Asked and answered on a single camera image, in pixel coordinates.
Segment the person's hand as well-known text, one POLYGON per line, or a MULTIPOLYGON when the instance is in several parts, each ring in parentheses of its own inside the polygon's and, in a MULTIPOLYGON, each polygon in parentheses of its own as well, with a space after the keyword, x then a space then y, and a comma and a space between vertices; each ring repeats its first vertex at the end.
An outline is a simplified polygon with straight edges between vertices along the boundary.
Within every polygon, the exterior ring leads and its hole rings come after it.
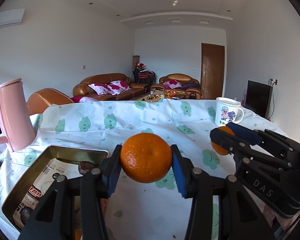
POLYGON ((282 218, 279 216, 273 209, 271 209, 267 204, 264 205, 262 211, 266 221, 268 222, 271 231, 273 233, 278 234, 279 236, 283 234, 288 229, 292 229, 291 226, 294 221, 300 215, 300 211, 298 211, 292 218, 282 218))

